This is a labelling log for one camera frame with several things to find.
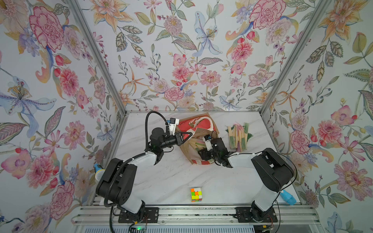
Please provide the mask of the red burlap tote bag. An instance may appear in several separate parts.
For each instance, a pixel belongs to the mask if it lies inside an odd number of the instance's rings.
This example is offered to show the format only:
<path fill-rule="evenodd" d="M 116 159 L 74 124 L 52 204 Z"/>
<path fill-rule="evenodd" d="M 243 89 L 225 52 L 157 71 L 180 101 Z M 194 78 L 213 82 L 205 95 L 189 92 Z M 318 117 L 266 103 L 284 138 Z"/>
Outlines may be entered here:
<path fill-rule="evenodd" d="M 213 118 L 209 113 L 204 113 L 196 116 L 190 116 L 188 118 L 181 119 L 179 125 L 176 127 L 177 132 L 192 132 L 192 138 L 202 139 L 205 135 L 211 135 L 212 137 L 217 137 L 219 135 L 219 130 L 215 124 Z M 214 163 L 214 160 L 204 161 L 198 154 L 198 151 L 206 148 L 201 146 L 194 146 L 186 141 L 180 146 L 180 149 L 184 156 L 191 164 L 195 165 L 210 165 Z"/>

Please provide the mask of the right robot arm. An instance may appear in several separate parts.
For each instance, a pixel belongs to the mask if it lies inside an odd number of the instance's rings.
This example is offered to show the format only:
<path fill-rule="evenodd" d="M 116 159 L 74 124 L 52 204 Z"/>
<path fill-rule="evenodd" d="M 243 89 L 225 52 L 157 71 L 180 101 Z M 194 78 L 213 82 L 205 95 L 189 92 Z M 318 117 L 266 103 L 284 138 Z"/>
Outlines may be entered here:
<path fill-rule="evenodd" d="M 254 214 L 266 214 L 273 208 L 280 192 L 285 189 L 297 171 L 285 158 L 271 148 L 257 153 L 228 151 L 221 138 L 203 137 L 205 149 L 198 153 L 202 160 L 214 160 L 217 165 L 226 168 L 255 169 L 263 185 L 251 205 Z"/>

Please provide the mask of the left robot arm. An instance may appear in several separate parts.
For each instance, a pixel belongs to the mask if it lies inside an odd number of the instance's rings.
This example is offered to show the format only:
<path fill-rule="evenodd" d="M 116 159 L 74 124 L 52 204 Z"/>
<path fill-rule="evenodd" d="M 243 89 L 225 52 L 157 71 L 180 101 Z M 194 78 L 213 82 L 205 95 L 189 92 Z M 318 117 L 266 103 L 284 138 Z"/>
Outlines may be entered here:
<path fill-rule="evenodd" d="M 148 136 L 143 153 L 127 160 L 112 159 L 105 169 L 96 168 L 99 183 L 96 194 L 104 199 L 105 207 L 117 208 L 131 214 L 143 214 L 145 202 L 132 194 L 138 168 L 147 168 L 160 162 L 165 148 L 181 146 L 192 138 L 191 132 L 167 133 L 155 128 Z"/>

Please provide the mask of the pink green folding fan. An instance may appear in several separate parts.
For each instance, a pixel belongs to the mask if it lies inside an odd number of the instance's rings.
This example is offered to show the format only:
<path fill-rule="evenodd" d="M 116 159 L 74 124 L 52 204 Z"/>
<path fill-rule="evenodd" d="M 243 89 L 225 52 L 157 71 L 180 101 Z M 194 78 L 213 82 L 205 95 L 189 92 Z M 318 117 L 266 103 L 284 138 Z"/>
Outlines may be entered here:
<path fill-rule="evenodd" d="M 189 140 L 189 143 L 194 146 L 205 147 L 206 143 L 202 139 L 192 138 Z"/>

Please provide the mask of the rubik's cube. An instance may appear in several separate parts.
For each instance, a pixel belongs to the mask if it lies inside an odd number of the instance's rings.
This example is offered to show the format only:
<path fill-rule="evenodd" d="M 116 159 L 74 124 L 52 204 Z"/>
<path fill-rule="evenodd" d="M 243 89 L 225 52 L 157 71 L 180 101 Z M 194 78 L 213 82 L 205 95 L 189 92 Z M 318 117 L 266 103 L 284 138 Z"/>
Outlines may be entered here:
<path fill-rule="evenodd" d="M 190 190 L 190 195 L 192 202 L 201 202 L 203 199 L 202 189 L 200 187 L 192 188 Z"/>

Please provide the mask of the blue object right edge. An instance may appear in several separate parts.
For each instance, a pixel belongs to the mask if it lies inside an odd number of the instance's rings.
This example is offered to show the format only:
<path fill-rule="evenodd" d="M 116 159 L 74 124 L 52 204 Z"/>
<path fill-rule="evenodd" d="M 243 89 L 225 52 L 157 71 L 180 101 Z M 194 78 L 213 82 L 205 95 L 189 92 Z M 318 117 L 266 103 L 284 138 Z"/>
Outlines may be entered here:
<path fill-rule="evenodd" d="M 288 193 L 285 190 L 282 190 L 280 192 L 280 196 L 289 205 L 295 205 L 297 203 L 296 199 L 290 193 Z"/>

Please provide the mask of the patterned paper cup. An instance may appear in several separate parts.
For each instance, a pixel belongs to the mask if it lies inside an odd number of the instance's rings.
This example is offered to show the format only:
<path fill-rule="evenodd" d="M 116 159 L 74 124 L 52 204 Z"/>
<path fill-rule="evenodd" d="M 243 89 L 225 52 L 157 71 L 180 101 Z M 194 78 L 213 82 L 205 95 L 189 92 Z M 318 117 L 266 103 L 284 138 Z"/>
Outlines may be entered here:
<path fill-rule="evenodd" d="M 105 169 L 99 164 L 94 164 L 94 171 L 95 180 L 99 182 L 105 173 Z"/>

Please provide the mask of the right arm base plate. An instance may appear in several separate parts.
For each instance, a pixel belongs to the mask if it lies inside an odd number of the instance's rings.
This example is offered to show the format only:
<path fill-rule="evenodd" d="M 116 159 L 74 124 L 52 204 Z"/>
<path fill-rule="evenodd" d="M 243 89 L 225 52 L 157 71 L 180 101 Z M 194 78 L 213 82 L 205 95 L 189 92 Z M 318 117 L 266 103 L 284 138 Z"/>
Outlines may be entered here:
<path fill-rule="evenodd" d="M 278 218 L 273 207 L 263 212 L 258 208 L 236 207 L 235 217 L 239 223 L 278 223 Z"/>

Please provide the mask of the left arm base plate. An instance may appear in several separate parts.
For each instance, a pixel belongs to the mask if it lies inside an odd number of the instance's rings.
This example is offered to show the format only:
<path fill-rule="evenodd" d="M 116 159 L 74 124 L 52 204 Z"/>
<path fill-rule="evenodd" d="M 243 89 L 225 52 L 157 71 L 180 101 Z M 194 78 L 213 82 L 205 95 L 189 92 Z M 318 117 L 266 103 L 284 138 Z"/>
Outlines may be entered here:
<path fill-rule="evenodd" d="M 132 213 L 128 210 L 121 211 L 118 223 L 158 223 L 158 217 L 158 207 L 142 207 L 137 213 Z"/>

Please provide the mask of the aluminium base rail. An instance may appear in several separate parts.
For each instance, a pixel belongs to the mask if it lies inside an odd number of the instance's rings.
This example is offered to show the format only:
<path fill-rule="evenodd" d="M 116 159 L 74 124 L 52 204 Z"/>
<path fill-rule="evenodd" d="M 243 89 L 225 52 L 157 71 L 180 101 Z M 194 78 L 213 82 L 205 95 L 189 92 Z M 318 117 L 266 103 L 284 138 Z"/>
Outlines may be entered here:
<path fill-rule="evenodd" d="M 249 210 L 248 205 L 148 205 L 157 208 L 155 225 L 235 225 L 241 214 L 237 208 Z M 74 226 L 108 225 L 110 208 L 104 206 L 81 207 L 77 216 L 72 218 Z M 251 221 L 254 225 L 273 223 L 276 225 L 319 225 L 316 211 L 309 205 L 274 205 L 274 213 L 270 213 L 261 222 Z"/>

